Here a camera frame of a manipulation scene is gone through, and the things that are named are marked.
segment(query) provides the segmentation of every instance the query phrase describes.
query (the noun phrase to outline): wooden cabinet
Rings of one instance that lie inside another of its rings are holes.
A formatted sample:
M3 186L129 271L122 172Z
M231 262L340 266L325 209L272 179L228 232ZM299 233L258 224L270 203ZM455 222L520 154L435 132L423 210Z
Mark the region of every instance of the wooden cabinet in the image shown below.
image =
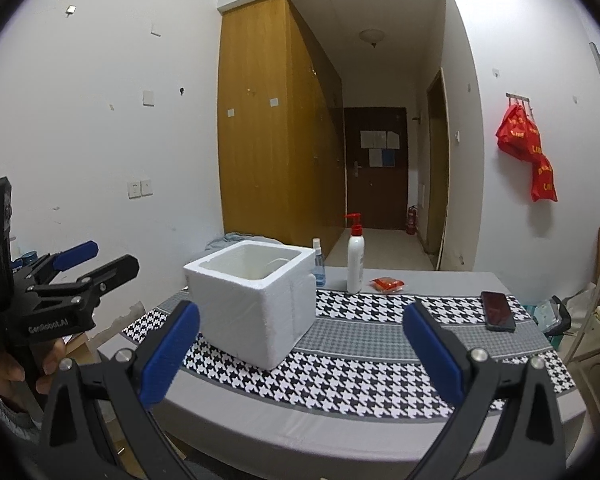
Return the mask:
M226 232L320 237L328 254L344 228L342 83L289 0L222 17L218 153Z

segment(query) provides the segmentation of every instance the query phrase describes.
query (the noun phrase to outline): dark brown door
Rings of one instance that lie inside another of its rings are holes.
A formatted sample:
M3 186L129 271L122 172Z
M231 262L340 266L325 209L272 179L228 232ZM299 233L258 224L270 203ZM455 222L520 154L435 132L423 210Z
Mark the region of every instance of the dark brown door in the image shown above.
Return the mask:
M429 110L429 216L425 250L440 255L449 194L449 132L446 126L445 88L438 73L427 90Z
M344 121L347 141L347 211L362 213L364 227L404 229L409 174L407 110L345 108ZM399 144L399 149L382 148L382 132L385 145L395 147ZM373 138L378 142L373 148L369 148L369 142ZM377 166L379 156L382 157L381 166Z

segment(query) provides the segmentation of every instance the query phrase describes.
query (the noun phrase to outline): white foam box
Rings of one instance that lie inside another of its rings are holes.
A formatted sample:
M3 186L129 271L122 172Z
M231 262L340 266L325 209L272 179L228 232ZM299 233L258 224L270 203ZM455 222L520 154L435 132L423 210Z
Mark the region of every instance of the white foam box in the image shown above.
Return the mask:
M213 346L266 370L315 321L315 251L245 240L184 267L200 332Z

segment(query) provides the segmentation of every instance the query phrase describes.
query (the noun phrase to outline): ceiling light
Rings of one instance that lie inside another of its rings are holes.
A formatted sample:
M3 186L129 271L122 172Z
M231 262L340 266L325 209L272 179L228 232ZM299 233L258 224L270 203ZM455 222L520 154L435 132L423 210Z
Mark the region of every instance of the ceiling light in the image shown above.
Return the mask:
M367 28L360 32L359 37L362 41L371 43L371 46L375 48L378 43L384 40L384 32L377 28Z

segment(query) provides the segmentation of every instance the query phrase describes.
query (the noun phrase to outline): human hand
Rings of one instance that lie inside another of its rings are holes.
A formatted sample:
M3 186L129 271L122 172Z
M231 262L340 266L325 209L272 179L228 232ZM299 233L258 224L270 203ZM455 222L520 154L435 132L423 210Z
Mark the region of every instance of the human hand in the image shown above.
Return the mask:
M47 395L51 389L58 363L66 356L66 346L62 339L56 339L49 353L42 361L45 375L36 381L36 390L39 394ZM11 381L22 382L25 379L24 370L20 364L7 352L0 354L0 397L7 400L10 408L15 405L19 410L25 411L24 404L13 391Z

